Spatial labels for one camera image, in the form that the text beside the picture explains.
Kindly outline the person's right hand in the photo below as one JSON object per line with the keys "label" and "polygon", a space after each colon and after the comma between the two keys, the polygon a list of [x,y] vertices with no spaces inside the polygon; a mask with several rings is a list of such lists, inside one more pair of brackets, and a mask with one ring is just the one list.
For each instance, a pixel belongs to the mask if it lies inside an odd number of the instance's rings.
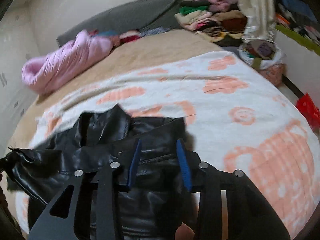
{"label": "person's right hand", "polygon": [[182,223],[175,232],[175,240],[193,240],[195,233],[193,230]]}

